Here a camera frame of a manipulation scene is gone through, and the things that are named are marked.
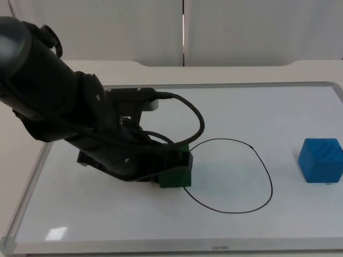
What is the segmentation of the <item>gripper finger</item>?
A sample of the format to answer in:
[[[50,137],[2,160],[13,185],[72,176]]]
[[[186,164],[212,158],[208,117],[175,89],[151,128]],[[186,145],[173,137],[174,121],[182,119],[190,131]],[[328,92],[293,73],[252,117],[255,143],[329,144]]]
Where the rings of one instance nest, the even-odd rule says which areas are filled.
[[[165,161],[158,169],[158,174],[178,176],[182,173],[191,172],[193,155],[190,152],[181,152],[181,158],[174,161]]]
[[[182,160],[189,156],[189,146],[181,146],[178,149],[172,149],[163,154],[167,160]]]

